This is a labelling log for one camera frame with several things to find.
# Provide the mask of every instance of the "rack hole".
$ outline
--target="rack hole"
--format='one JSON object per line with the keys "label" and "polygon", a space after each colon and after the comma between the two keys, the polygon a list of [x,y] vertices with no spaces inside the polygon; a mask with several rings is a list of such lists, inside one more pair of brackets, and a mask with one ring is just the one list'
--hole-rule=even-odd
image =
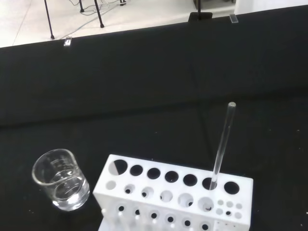
{"label": "rack hole", "polygon": [[130,173],[133,176],[139,176],[141,173],[143,172],[143,168],[140,165],[134,165],[133,167],[131,167],[130,169]]}
{"label": "rack hole", "polygon": [[160,171],[159,171],[159,169],[157,169],[157,168],[151,168],[149,171],[148,171],[148,178],[150,178],[150,179],[152,179],[152,180],[154,180],[154,179],[157,179],[157,178],[159,178],[159,176],[160,176]]}
{"label": "rack hole", "polygon": [[242,207],[242,204],[236,204],[236,208],[241,209]]}
{"label": "rack hole", "polygon": [[218,215],[221,215],[221,214],[223,213],[223,211],[222,211],[221,208],[218,208],[218,209],[216,210],[216,213],[217,213]]}
{"label": "rack hole", "polygon": [[232,181],[225,183],[224,188],[227,193],[232,194],[232,195],[237,194],[240,190],[239,185]]}
{"label": "rack hole", "polygon": [[227,207],[232,208],[233,207],[233,203],[231,201],[227,202]]}
{"label": "rack hole", "polygon": [[184,208],[188,208],[193,204],[193,197],[188,193],[183,193],[178,198],[178,203]]}
{"label": "rack hole", "polygon": [[194,186],[197,183],[197,177],[193,174],[188,174],[183,178],[183,182],[187,186]]}
{"label": "rack hole", "polygon": [[144,198],[150,198],[152,197],[154,194],[154,190],[151,187],[145,187],[142,191],[141,191],[141,195]]}
{"label": "rack hole", "polygon": [[166,190],[166,191],[163,191],[161,194],[160,194],[160,199],[163,201],[163,202],[169,202],[171,201],[173,198],[173,195],[172,195],[172,192]]}
{"label": "rack hole", "polygon": [[127,163],[125,160],[115,160],[109,165],[109,172],[114,175],[122,175],[127,170]]}
{"label": "rack hole", "polygon": [[202,181],[202,186],[203,186],[205,189],[210,190],[211,180],[212,180],[211,177],[205,178],[205,179]]}
{"label": "rack hole", "polygon": [[242,215],[240,213],[235,213],[235,218],[241,219]]}
{"label": "rack hole", "polygon": [[125,186],[125,189],[124,189],[125,193],[127,194],[133,193],[134,190],[135,190],[135,186],[132,184]]}
{"label": "rack hole", "polygon": [[172,223],[173,222],[173,217],[168,217],[168,222]]}
{"label": "rack hole", "polygon": [[165,179],[169,183],[174,183],[179,179],[179,175],[175,171],[169,171],[165,174]]}
{"label": "rack hole", "polygon": [[106,189],[108,189],[108,190],[112,190],[112,189],[114,189],[115,187],[116,187],[116,183],[115,183],[113,180],[109,181],[109,182],[106,184]]}
{"label": "rack hole", "polygon": [[190,222],[189,220],[186,220],[186,221],[184,222],[184,224],[185,224],[185,226],[189,227],[189,226],[191,225],[191,222]]}
{"label": "rack hole", "polygon": [[214,203],[209,197],[203,197],[198,201],[199,209],[204,212],[209,212],[214,208]]}
{"label": "rack hole", "polygon": [[208,230],[208,225],[205,225],[205,224],[202,225],[202,229],[203,229],[203,230]]}

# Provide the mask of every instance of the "tiled floor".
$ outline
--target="tiled floor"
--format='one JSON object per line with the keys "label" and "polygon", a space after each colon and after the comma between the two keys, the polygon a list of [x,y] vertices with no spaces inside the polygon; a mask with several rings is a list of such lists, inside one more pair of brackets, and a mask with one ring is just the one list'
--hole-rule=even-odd
{"label": "tiled floor", "polygon": [[[90,16],[81,15],[79,5],[73,6],[69,0],[47,0],[55,38],[187,22],[190,12],[196,11],[193,0],[127,0],[125,6],[102,1],[105,28],[100,28],[95,7],[91,6],[94,0],[82,1],[84,8],[90,6],[84,13],[94,13]],[[0,0],[0,4],[0,47],[51,40],[44,0]],[[214,17],[219,17],[233,13],[235,5],[230,1],[211,0],[208,8]]]}

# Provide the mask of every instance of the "wire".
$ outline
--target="wire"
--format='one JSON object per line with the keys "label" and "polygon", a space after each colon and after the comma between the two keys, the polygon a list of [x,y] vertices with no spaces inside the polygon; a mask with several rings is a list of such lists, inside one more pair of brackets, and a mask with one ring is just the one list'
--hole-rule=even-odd
{"label": "wire", "polygon": [[77,2],[77,4],[74,4],[71,0],[69,1],[73,4],[73,6],[77,6],[79,4],[79,2]]}
{"label": "wire", "polygon": [[82,13],[82,12],[80,12],[82,15],[85,15],[85,16],[90,16],[90,15],[92,15],[92,14],[95,14],[95,13],[97,13],[97,11],[94,11],[93,13],[90,13],[90,14],[85,14],[85,13]]}
{"label": "wire", "polygon": [[[115,6],[115,7],[113,7],[113,8],[109,8],[107,11],[105,11],[105,12],[101,13],[101,15],[106,14],[107,12],[111,11],[112,9],[114,9],[114,8],[116,8],[116,7],[118,7],[118,5],[117,5],[117,6]],[[78,27],[78,28],[77,28],[76,30],[74,30],[73,32],[71,32],[71,33],[69,33],[69,34],[67,34],[67,35],[64,35],[64,36],[63,36],[63,37],[61,37],[60,39],[64,39],[64,38],[66,38],[67,36],[69,36],[69,35],[71,35],[71,34],[74,34],[75,32],[79,31],[81,28],[83,28],[85,25],[87,25],[87,24],[89,24],[89,23],[91,23],[91,22],[95,21],[96,19],[98,19],[98,16],[97,16],[97,17],[95,17],[95,18],[93,18],[93,19],[91,19],[91,20],[90,20],[90,21],[88,21],[87,23],[85,23],[85,24],[81,25],[80,27]]]}
{"label": "wire", "polygon": [[16,37],[15,37],[15,39],[14,39],[14,42],[13,42],[12,46],[14,46],[14,43],[15,43],[15,41],[16,41],[16,38],[17,38],[18,34],[19,34],[20,28],[21,28],[21,26],[23,25],[24,20],[25,20],[25,18],[26,18],[26,16],[27,16],[27,14],[28,14],[28,11],[29,11],[30,6],[31,6],[31,2],[32,2],[32,0],[30,0],[30,3],[29,3],[29,6],[28,6],[28,9],[27,9],[27,12],[25,13],[23,20],[21,21],[21,24],[20,24],[20,26],[19,26],[19,28],[18,28],[18,31],[17,31]]}

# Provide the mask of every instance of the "water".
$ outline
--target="water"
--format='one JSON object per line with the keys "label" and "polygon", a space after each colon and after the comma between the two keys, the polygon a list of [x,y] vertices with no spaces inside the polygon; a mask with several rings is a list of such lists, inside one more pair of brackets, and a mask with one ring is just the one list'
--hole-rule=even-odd
{"label": "water", "polygon": [[69,177],[52,192],[52,203],[61,210],[72,211],[81,207],[89,197],[90,188],[84,176],[72,176],[71,170],[58,172],[51,182]]}

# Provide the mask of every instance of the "black fabric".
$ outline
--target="black fabric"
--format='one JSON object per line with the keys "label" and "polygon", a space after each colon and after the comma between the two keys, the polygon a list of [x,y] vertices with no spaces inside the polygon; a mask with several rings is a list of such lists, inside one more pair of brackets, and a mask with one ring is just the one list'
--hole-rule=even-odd
{"label": "black fabric", "polygon": [[307,10],[0,49],[0,230],[98,230],[93,196],[65,213],[32,181],[55,148],[91,191],[109,154],[211,170],[230,101],[221,172],[254,179],[250,230],[307,230]]}
{"label": "black fabric", "polygon": [[196,100],[185,26],[1,49],[0,125]]}

